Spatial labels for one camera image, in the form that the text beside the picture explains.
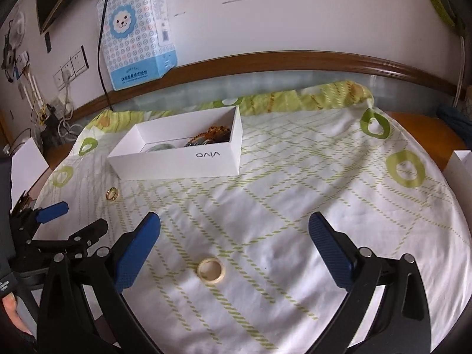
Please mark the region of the person's left hand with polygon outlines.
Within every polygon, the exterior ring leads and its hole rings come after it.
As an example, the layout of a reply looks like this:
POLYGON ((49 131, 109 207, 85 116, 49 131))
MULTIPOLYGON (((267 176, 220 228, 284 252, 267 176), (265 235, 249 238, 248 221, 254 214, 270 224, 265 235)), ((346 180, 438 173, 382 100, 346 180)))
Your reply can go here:
POLYGON ((27 326, 23 322, 22 318, 17 313, 17 305, 18 304, 17 304, 15 295, 13 293, 7 294, 2 299, 2 304, 3 304, 4 309, 6 310, 7 316, 10 318, 10 321, 13 323, 13 325, 18 330, 32 336, 31 330, 29 330, 29 328, 27 328, 27 326))

